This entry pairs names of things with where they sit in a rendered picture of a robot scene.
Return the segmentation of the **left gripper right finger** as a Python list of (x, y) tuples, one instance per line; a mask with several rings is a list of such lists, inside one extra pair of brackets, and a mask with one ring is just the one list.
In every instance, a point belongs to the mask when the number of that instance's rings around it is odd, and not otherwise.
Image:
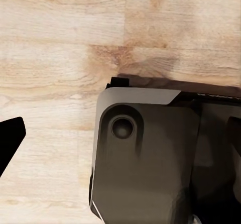
[(229, 117), (225, 134), (241, 156), (241, 119), (232, 116)]

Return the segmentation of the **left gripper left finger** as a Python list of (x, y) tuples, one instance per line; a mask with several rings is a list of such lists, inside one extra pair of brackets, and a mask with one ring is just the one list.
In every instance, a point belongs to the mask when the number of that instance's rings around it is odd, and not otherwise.
[(0, 177), (25, 136), (22, 117), (0, 122)]

